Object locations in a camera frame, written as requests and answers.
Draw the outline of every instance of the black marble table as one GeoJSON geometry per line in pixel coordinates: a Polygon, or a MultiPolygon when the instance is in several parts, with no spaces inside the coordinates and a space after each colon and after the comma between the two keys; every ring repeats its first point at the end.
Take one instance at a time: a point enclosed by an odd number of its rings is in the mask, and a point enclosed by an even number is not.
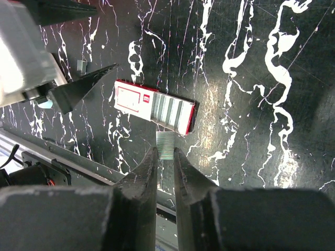
{"type": "MultiPolygon", "coordinates": [[[[67,115],[3,108],[8,131],[126,174],[163,130],[114,109],[114,81],[126,79],[199,104],[176,146],[216,184],[311,188],[335,201],[333,0],[81,2],[99,14],[41,28],[46,49],[68,81],[77,60],[89,72],[120,67],[67,115]]],[[[173,196],[169,161],[158,188],[173,196]]]]}

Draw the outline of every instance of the open box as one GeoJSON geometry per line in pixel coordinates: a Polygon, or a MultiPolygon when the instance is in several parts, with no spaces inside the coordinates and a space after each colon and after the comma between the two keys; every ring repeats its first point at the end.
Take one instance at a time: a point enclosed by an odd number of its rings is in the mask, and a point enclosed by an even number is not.
{"type": "Polygon", "coordinates": [[[122,80],[115,81],[115,91],[116,109],[153,121],[181,135],[189,133],[195,108],[193,102],[122,80]]]}

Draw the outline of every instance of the light blue object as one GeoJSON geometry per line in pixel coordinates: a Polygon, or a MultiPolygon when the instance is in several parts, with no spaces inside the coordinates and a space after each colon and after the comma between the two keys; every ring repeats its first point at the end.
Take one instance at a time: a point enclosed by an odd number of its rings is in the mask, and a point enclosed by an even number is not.
{"type": "Polygon", "coordinates": [[[53,105],[53,102],[51,100],[48,100],[47,102],[38,104],[38,107],[42,109],[51,109],[52,105],[53,105]]]}

